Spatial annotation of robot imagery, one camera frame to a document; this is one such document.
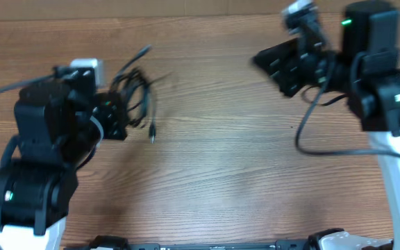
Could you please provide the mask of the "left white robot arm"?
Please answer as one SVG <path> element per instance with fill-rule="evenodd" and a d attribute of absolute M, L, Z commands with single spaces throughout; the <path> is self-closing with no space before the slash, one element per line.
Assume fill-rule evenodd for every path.
<path fill-rule="evenodd" d="M 124 140 L 122 97 L 98 66 L 58 66 L 19 82 L 18 132 L 0 160 L 0 249 L 58 249 L 77 173 L 103 140 Z"/>

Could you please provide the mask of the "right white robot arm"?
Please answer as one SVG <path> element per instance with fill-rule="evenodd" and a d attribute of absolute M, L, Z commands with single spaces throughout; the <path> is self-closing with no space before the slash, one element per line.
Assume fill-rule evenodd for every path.
<path fill-rule="evenodd" d="M 369 136 L 367 149 L 330 151 L 331 156 L 376 156 L 389 203 L 390 239 L 330 228 L 305 240 L 277 242 L 277 249 L 400 249 L 400 12 L 389 1 L 357 1 L 344 9 L 342 48 L 334 51 L 312 1 L 283 11 L 292 39 L 258 52 L 253 63 L 287 97 L 317 88 L 337 92 Z"/>

